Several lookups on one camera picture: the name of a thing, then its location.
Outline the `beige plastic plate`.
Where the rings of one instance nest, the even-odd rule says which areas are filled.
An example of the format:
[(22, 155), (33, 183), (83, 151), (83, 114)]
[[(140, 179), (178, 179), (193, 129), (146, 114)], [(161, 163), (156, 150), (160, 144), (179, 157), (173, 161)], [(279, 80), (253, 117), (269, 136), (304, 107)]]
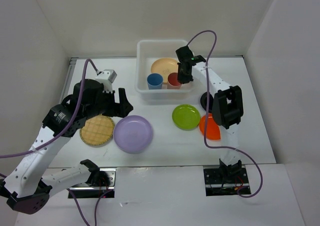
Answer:
[(173, 58), (160, 58), (151, 65), (150, 71), (167, 78), (171, 73), (178, 72), (178, 62)]

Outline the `pink plastic cup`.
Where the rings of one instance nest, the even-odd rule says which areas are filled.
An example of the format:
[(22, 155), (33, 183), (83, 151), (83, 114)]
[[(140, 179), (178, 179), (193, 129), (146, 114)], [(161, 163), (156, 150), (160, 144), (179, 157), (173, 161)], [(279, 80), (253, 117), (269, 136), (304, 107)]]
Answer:
[(178, 90), (181, 88), (181, 83), (178, 81), (178, 73), (172, 72), (167, 77), (167, 89)]

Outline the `blue plastic cup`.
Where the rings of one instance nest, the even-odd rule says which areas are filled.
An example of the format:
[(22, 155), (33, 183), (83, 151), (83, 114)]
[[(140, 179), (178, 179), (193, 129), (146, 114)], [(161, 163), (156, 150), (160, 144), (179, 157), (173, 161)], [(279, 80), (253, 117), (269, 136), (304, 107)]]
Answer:
[(163, 86), (163, 76), (159, 73), (151, 73), (147, 77), (147, 86), (149, 90), (160, 90)]

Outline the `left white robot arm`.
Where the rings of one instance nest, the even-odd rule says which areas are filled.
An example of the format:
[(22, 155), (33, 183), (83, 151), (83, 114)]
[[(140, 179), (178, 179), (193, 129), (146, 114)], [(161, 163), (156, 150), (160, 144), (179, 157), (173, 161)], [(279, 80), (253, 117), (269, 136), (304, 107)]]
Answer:
[(102, 83), (84, 79), (73, 88), (60, 104), (53, 106), (42, 122), (39, 134), (19, 165), (0, 181), (0, 195), (16, 212), (32, 215), (48, 202), (50, 197), (74, 185), (94, 186), (110, 182), (106, 173), (89, 159), (52, 175), (45, 171), (58, 152), (83, 128), (86, 121), (98, 116), (124, 118), (134, 109), (126, 90), (119, 88), (119, 102), (115, 92), (107, 92)]

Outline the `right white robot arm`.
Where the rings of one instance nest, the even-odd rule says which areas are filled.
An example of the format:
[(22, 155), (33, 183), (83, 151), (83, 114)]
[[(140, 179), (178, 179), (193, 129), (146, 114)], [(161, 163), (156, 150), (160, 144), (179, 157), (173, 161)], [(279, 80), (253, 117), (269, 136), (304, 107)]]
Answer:
[(221, 143), (220, 149), (235, 150), (238, 147), (238, 125), (244, 114), (242, 90), (221, 79), (217, 73), (208, 67), (208, 59), (194, 55), (190, 48), (182, 46), (175, 51), (178, 59), (177, 80), (187, 84), (194, 79), (207, 87), (206, 100), (213, 97), (209, 106), (215, 123), (219, 126)]

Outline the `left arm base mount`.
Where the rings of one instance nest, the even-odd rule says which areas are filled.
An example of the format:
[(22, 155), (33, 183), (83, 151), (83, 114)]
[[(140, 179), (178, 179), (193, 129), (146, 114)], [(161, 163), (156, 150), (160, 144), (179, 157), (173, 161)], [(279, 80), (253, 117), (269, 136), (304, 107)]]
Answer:
[(92, 183), (79, 183), (70, 188), (77, 199), (98, 199), (115, 197), (116, 168), (100, 168), (100, 176)]

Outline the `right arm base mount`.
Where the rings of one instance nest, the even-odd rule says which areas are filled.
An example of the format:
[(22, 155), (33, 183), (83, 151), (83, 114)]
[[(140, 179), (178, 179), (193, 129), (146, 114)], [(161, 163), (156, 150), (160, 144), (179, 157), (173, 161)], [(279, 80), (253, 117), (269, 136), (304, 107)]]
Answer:
[(203, 176), (207, 197), (252, 194), (247, 170), (241, 160), (229, 165), (219, 160), (218, 166), (204, 167)]

